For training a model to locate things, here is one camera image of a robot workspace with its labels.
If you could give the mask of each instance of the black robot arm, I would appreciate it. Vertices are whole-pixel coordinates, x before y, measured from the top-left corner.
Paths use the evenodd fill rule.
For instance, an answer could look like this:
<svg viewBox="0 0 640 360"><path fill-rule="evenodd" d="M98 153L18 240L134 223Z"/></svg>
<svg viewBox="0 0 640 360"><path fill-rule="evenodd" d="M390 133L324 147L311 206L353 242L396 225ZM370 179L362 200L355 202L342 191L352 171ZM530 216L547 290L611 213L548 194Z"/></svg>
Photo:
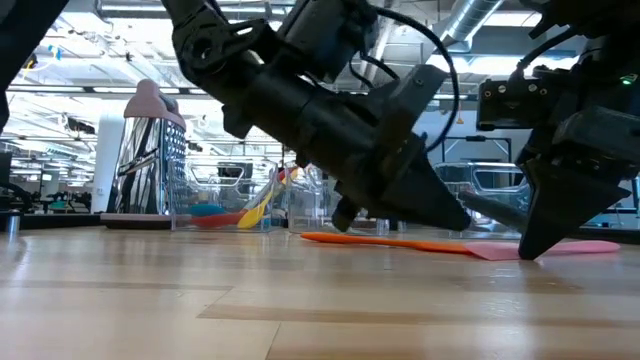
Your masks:
<svg viewBox="0 0 640 360"><path fill-rule="evenodd" d="M426 134L411 132L448 74L417 65L366 96L318 84L373 46L378 10L366 0L300 0L278 32L262 19L230 24L215 1L162 2L180 68L224 104L225 130L244 138L255 125L294 149L298 165L312 162L338 180L338 229L361 208L371 217L469 225L427 160Z"/></svg>
<svg viewBox="0 0 640 360"><path fill-rule="evenodd" d="M509 80L480 86L476 126L532 129L516 164L532 187L527 214L463 194L465 205L519 229L520 256L533 259L609 206L629 196L619 188L640 166L640 2L563 0L543 5L530 33L554 25L568 29L534 49ZM589 40L571 70L536 67L537 56L575 35Z"/></svg>

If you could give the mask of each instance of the pipe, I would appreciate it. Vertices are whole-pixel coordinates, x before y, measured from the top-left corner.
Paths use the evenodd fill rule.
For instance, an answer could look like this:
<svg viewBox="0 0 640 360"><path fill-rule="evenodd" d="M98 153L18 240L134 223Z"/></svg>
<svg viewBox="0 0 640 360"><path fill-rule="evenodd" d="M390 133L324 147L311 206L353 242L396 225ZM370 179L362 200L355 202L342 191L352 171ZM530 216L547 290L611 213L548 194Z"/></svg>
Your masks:
<svg viewBox="0 0 640 360"><path fill-rule="evenodd" d="M503 2L504 0L456 1L445 30L445 46L470 40Z"/></svg>

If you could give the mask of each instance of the pink spatula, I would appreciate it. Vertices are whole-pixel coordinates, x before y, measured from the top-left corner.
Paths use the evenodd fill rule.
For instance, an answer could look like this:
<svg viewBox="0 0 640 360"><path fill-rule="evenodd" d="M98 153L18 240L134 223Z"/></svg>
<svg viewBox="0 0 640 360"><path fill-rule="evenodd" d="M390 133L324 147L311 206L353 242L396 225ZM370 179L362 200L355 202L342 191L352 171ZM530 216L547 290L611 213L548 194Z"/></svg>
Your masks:
<svg viewBox="0 0 640 360"><path fill-rule="evenodd" d="M519 260L518 244L502 242L469 242L464 246L475 256L490 260ZM574 241L556 244L543 256L601 254L620 250L620 245L608 241Z"/></svg>

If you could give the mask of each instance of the table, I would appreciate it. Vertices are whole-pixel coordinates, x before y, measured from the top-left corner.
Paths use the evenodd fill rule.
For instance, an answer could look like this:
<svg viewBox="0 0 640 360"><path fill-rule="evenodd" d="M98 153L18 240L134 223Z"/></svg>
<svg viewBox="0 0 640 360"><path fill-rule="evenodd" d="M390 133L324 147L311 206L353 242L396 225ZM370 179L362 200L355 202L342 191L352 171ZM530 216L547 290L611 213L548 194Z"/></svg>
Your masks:
<svg viewBox="0 0 640 360"><path fill-rule="evenodd" d="M3 360L640 358L633 246L487 262L81 228L4 238L0 259Z"/></svg>

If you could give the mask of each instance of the black cable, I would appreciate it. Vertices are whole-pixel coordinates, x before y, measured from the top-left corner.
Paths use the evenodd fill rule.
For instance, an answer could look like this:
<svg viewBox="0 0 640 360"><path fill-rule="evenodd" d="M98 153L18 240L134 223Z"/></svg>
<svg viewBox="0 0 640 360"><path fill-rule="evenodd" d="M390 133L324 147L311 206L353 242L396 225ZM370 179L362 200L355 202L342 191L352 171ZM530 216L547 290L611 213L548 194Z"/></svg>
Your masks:
<svg viewBox="0 0 640 360"><path fill-rule="evenodd" d="M364 54L364 53L360 53L360 60L366 61L368 63L371 63L371 64L377 66L380 70L384 71L387 75L389 75L394 80L400 79L400 76L398 76L398 74L396 74L396 72L393 71L393 69L391 69L389 66L387 66L387 64L382 62L382 60L378 60L378 59L376 59L376 58L374 58L372 56L369 56L367 54Z"/></svg>
<svg viewBox="0 0 640 360"><path fill-rule="evenodd" d="M440 146L440 144L442 144L444 140L447 138L449 131L451 131L451 128L453 127L453 124L455 124L456 118L458 117L458 108L460 107L460 84L458 83L458 73L456 72L456 68L453 65L453 59L451 58L449 51L447 51L447 48L444 46L440 38L436 34L434 34L433 31L429 30L429 28L426 27L425 25L419 23L418 21L406 15L397 13L393 10L389 10L389 9L385 9L377 6L374 6L374 8L376 9L376 12L378 13L378 15L387 17L391 20L395 20L399 23L410 26L415 30L419 31L420 33L422 33L422 35L426 36L429 40L431 40L431 42L433 42L433 44L436 46L438 51L440 51L440 54L442 54L442 57L444 58L444 60L447 62L447 65L449 65L449 74L451 75L451 85L453 86L453 109L451 110L451 116L449 116L449 120L447 120L447 123L442 129L442 132L440 133L440 135L438 135L436 140L433 143L431 143L431 145L427 146L427 149L426 149L427 152L433 151L436 148L438 148L438 146Z"/></svg>
<svg viewBox="0 0 640 360"><path fill-rule="evenodd" d="M215 10L215 12L218 13L218 15L220 15L220 17L225 21L225 22L229 22L229 20L227 20L227 17L224 16L224 13L222 12L222 9L220 9L220 5L218 5L218 2L216 0L206 0L207 3L209 3L209 5L211 5L211 7L213 8L213 10Z"/></svg>
<svg viewBox="0 0 640 360"><path fill-rule="evenodd" d="M525 55L525 57L523 57L522 60L518 62L516 73L518 73L519 75L524 74L524 71L527 69L527 67L529 67L529 65L531 65L533 60L535 60L538 56L544 54L547 50L551 49L552 47L558 46L576 35L578 35L578 28L572 27L570 29L565 30L563 33L558 34L552 37L551 39L545 41L537 48L531 50L530 53Z"/></svg>
<svg viewBox="0 0 640 360"><path fill-rule="evenodd" d="M360 80L364 84L364 86L366 86L368 89L373 89L373 84L371 83L371 81L369 81L364 76L360 75L356 71L356 69L353 68L353 59L349 60L349 71L351 72L351 75L353 75L356 79Z"/></svg>

